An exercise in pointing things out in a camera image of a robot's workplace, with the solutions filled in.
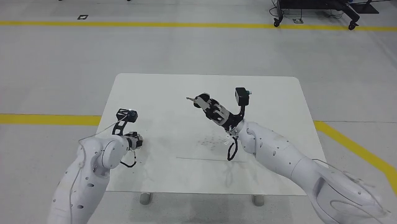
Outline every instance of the table leg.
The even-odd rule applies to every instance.
[[[265,198],[263,195],[252,195],[252,202],[256,207],[260,207],[265,204]]]
[[[139,198],[139,203],[142,205],[148,205],[151,201],[152,195],[151,193],[141,193],[141,196]]]

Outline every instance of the table top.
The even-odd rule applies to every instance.
[[[133,109],[138,120],[128,123],[125,133],[137,131],[144,142],[136,151],[136,166],[119,165],[111,170],[107,190],[305,195],[292,181],[267,170],[242,149],[234,160],[227,161],[232,140],[186,99],[206,92],[237,114],[236,87],[252,91],[247,121],[287,137],[308,157],[325,160],[297,78],[119,74],[98,131],[117,121],[115,114],[120,108]],[[98,136],[111,132],[110,128]],[[128,152],[123,161],[132,164],[133,153]]]

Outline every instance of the robot forearm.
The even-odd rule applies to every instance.
[[[232,135],[235,142],[240,140],[244,150],[253,154],[260,164],[300,186],[323,222],[396,223],[361,179],[345,172],[331,171],[306,157],[285,137],[244,120],[249,95],[245,88],[236,88],[236,100],[241,106],[238,115],[230,113],[206,93],[188,99],[203,109],[207,118]]]
[[[47,223],[86,224],[105,193],[110,169],[137,147],[138,140],[118,135],[83,140],[56,188]]]

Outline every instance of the cart wheel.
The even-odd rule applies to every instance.
[[[349,25],[349,30],[353,30],[353,29],[355,29],[355,24],[350,24]]]

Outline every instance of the white cable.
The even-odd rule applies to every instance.
[[[119,122],[121,122],[122,120],[124,120],[125,117],[127,117],[127,115],[125,115],[121,120],[118,120],[118,121],[116,121],[115,123],[113,123],[112,125],[110,125],[110,126],[108,126],[107,128],[103,129],[102,131],[97,132],[97,133],[95,133],[95,134],[93,134],[93,135],[90,135],[90,136],[87,136],[87,137],[85,137],[85,138],[81,138],[80,140],[78,140],[79,145],[80,145],[81,148],[83,149],[83,155],[84,155],[84,156],[83,156],[83,161],[79,163],[79,170],[77,171],[77,175],[76,175],[76,177],[74,178],[74,181],[73,181],[73,183],[72,183],[72,186],[70,187],[70,190],[69,190],[70,224],[73,224],[73,214],[72,214],[72,191],[73,191],[73,186],[74,186],[74,183],[76,182],[76,180],[77,180],[77,178],[78,178],[78,176],[79,176],[79,173],[80,173],[81,169],[84,167],[84,165],[85,165],[85,163],[86,163],[86,157],[87,157],[86,149],[85,149],[85,147],[83,146],[83,144],[82,144],[81,142],[82,142],[83,140],[87,139],[87,138],[93,137],[93,136],[95,136],[95,135],[98,135],[98,134],[100,134],[100,133],[102,133],[102,132],[108,130],[110,127],[113,127],[114,125],[116,125],[116,124],[118,124]]]
[[[342,210],[339,210],[339,209],[335,208],[335,207],[332,205],[334,202],[340,202],[340,203],[342,203],[342,204],[347,204],[347,205],[356,207],[357,209],[363,211],[363,212],[366,213],[367,215],[369,215],[369,216],[371,216],[372,218],[374,218],[375,220],[377,220],[380,224],[383,224],[383,222],[381,222],[377,217],[374,217],[373,215],[371,215],[370,213],[368,213],[367,211],[365,211],[362,207],[359,207],[358,205],[352,204],[352,203],[350,203],[350,202],[345,202],[345,201],[342,201],[342,200],[332,200],[332,201],[330,201],[329,204],[330,204],[331,207],[332,207],[334,210],[336,210],[336,211],[339,211],[339,212],[344,213],[344,214],[346,214],[346,215],[351,215],[351,213],[343,212]]]

